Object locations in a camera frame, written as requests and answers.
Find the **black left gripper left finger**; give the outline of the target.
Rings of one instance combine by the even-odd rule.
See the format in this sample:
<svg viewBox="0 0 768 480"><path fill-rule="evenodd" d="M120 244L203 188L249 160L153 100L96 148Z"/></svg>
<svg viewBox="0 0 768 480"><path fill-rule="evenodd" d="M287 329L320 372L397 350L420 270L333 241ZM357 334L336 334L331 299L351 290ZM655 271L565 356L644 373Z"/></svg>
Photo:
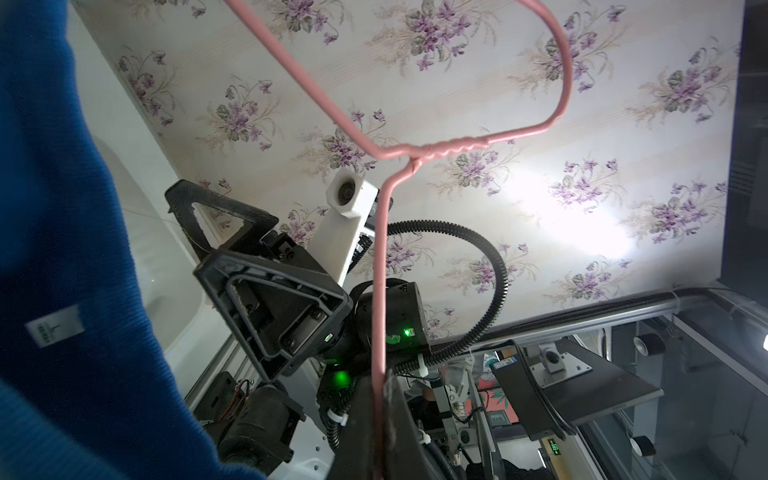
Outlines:
<svg viewBox="0 0 768 480"><path fill-rule="evenodd" d="M340 446L326 476L328 480L383 479L374 401L371 393L357 392Z"/></svg>

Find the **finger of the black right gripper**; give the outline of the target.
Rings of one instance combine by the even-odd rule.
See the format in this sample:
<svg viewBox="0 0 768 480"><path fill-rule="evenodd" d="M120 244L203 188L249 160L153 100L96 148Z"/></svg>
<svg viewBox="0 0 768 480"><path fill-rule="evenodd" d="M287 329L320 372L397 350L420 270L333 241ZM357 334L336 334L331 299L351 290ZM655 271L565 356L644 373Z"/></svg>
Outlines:
<svg viewBox="0 0 768 480"><path fill-rule="evenodd" d="M217 249L256 255L278 223L264 210L188 180L177 181L164 196L199 261Z"/></svg>
<svg viewBox="0 0 768 480"><path fill-rule="evenodd" d="M264 382L330 348L352 310L349 294L303 248L276 258L217 249L194 276Z"/></svg>

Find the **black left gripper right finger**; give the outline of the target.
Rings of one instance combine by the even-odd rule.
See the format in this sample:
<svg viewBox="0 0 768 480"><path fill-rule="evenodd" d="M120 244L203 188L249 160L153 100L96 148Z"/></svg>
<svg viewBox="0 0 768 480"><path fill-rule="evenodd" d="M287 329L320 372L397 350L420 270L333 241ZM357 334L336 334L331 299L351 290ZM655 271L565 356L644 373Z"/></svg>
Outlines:
<svg viewBox="0 0 768 480"><path fill-rule="evenodd" d="M444 479L442 469L423 443L423 435L395 377L386 380L383 395L383 479Z"/></svg>

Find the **blue tank top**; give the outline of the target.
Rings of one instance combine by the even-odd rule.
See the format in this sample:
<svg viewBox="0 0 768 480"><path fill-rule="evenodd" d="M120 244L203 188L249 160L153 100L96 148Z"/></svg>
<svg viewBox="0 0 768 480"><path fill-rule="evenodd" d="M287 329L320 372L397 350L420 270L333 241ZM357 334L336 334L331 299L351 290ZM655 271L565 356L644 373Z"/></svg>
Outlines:
<svg viewBox="0 0 768 480"><path fill-rule="evenodd" d="M225 464L144 309L63 1L1 5L1 475L256 479Z"/></svg>

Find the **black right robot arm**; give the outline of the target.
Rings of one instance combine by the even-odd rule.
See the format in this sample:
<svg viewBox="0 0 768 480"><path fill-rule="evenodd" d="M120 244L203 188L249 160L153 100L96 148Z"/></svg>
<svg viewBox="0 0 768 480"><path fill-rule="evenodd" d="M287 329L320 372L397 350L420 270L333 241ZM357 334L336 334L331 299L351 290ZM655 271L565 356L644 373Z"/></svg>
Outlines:
<svg viewBox="0 0 768 480"><path fill-rule="evenodd" d="M379 227L391 202L341 171L327 212L307 244L277 230L277 218L181 180L165 194L199 263L194 274L264 382L224 413L219 457L279 474L327 479L439 479L453 472L419 430L398 378L427 375L466 352L498 318L509 276L480 234L436 220ZM464 240L491 262L495 290L477 324L441 349L427 339L416 284L388 276L351 290L344 281L390 235L437 233Z"/></svg>

